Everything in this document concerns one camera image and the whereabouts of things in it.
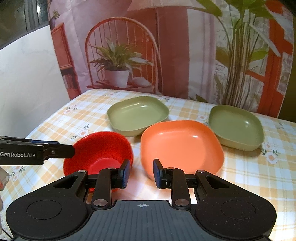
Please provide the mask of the person's hand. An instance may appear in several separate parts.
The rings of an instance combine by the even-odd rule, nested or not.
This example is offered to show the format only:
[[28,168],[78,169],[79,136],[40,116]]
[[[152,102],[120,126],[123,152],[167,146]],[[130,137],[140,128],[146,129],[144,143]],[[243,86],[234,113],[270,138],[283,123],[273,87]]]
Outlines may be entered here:
[[[10,179],[9,173],[7,173],[3,168],[0,167],[0,191],[3,191],[6,184]],[[0,211],[3,210],[3,201],[0,198]]]

